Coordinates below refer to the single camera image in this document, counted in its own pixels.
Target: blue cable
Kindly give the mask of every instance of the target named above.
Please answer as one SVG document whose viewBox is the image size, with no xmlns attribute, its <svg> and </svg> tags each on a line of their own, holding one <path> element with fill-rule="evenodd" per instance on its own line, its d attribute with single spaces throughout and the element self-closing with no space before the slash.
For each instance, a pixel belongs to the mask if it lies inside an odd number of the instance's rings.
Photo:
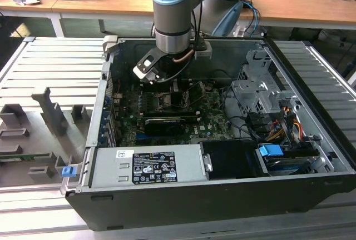
<svg viewBox="0 0 356 240">
<path fill-rule="evenodd" d="M 256 12 L 255 8 L 253 6 L 251 6 L 250 4 L 248 4 L 246 1 L 243 1 L 243 3 L 246 4 L 254 12 L 254 15 L 255 15 L 255 27 L 254 27 L 253 32 L 255 32 L 255 30 L 257 28 L 257 24 L 258 24 L 257 12 Z"/>
</svg>

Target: blue tab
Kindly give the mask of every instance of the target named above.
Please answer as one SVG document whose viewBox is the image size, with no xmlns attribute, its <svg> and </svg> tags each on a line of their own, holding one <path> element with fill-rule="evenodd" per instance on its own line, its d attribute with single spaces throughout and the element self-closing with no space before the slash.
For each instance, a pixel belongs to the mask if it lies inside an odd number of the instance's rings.
<svg viewBox="0 0 356 240">
<path fill-rule="evenodd" d="M 62 170 L 62 177 L 76 177 L 77 176 L 77 166 L 67 166 Z"/>
<path fill-rule="evenodd" d="M 261 155 L 264 156 L 283 156 L 284 153 L 278 144 L 265 144 L 260 148 Z"/>
</svg>

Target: open computer chassis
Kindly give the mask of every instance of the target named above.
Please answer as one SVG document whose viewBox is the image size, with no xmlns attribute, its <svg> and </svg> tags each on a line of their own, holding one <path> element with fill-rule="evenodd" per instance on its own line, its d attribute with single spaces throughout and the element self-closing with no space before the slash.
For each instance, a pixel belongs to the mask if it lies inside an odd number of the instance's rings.
<svg viewBox="0 0 356 240">
<path fill-rule="evenodd" d="M 154 39 L 118 39 L 107 55 L 80 181 L 66 193 L 92 230 L 304 212 L 356 187 L 356 150 L 296 71 L 299 46 L 206 41 L 212 58 L 160 87 L 132 74 Z M 166 174 L 142 162 L 162 169 L 165 156 Z"/>
</svg>

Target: power supply label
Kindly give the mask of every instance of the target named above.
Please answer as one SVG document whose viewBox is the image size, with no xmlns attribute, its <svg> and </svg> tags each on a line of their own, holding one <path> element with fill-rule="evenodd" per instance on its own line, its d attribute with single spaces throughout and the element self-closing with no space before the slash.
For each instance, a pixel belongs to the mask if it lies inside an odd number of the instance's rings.
<svg viewBox="0 0 356 240">
<path fill-rule="evenodd" d="M 133 154 L 134 184 L 177 182 L 174 152 Z"/>
</svg>

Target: motherboard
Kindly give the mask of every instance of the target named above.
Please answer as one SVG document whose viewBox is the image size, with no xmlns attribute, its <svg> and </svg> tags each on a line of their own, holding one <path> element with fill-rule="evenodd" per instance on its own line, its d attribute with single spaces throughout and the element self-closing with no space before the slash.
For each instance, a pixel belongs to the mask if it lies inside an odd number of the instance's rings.
<svg viewBox="0 0 356 240">
<path fill-rule="evenodd" d="M 118 94 L 115 103 L 118 146 L 197 144 L 232 139 L 221 109 L 221 93 L 212 84 L 190 82 L 186 88 L 154 91 L 142 84 Z"/>
</svg>

